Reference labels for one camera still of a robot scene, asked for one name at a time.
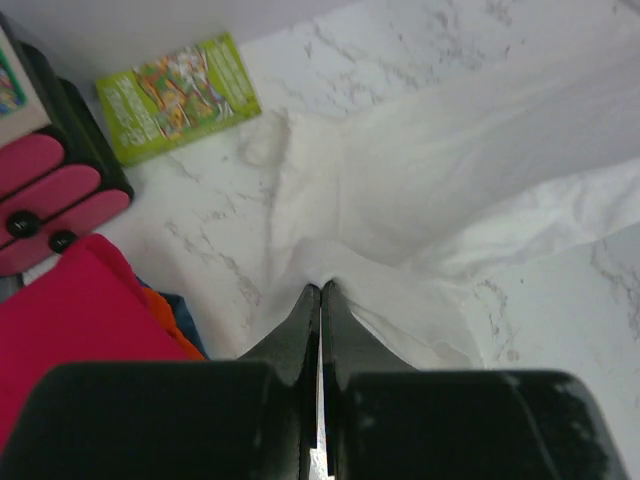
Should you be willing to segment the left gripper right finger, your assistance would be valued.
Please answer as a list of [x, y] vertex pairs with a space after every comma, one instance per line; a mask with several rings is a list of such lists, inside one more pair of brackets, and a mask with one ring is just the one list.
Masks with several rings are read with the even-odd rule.
[[597, 403], [554, 370], [411, 367], [321, 292], [327, 466], [337, 479], [623, 479]]

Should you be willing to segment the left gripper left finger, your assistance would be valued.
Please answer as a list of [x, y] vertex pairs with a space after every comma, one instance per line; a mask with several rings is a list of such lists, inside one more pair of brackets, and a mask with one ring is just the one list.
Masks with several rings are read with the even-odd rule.
[[320, 292], [231, 361], [76, 363], [29, 396], [5, 479], [305, 479]]

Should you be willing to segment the white t shirt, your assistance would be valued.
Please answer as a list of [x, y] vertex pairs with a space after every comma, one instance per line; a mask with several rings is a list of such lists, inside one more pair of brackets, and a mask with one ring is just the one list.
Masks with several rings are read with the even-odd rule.
[[476, 366], [468, 286], [638, 221], [639, 66], [485, 71], [345, 119], [267, 113], [246, 159], [278, 169], [253, 340], [336, 281], [409, 364]]

